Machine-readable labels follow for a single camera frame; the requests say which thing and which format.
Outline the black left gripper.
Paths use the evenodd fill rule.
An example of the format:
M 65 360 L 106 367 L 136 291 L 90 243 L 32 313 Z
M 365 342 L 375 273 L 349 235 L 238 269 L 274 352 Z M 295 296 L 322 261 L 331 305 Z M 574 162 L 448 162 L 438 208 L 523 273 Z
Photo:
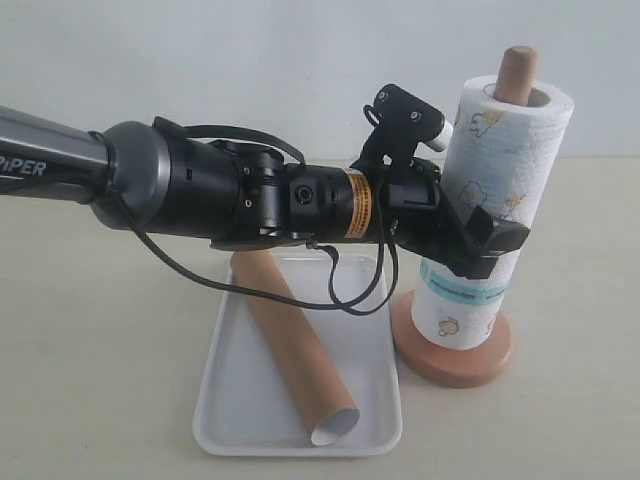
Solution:
M 468 280 L 488 279 L 498 260 L 517 252 L 530 228 L 477 205 L 463 221 L 441 186 L 438 165 L 417 157 L 381 166 L 382 218 L 399 247 Z

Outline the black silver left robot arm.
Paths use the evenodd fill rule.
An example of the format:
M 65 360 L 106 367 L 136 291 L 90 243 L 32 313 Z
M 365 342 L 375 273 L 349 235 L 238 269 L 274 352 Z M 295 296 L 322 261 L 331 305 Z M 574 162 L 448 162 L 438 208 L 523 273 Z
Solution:
M 1 111 L 1 190 L 88 205 L 106 226 L 203 238 L 219 250 L 387 243 L 480 280 L 529 235 L 481 207 L 461 216 L 425 143 L 447 121 L 417 103 L 366 106 L 372 130 L 346 168 L 308 164 L 272 135 L 232 126 L 119 123 L 85 132 Z

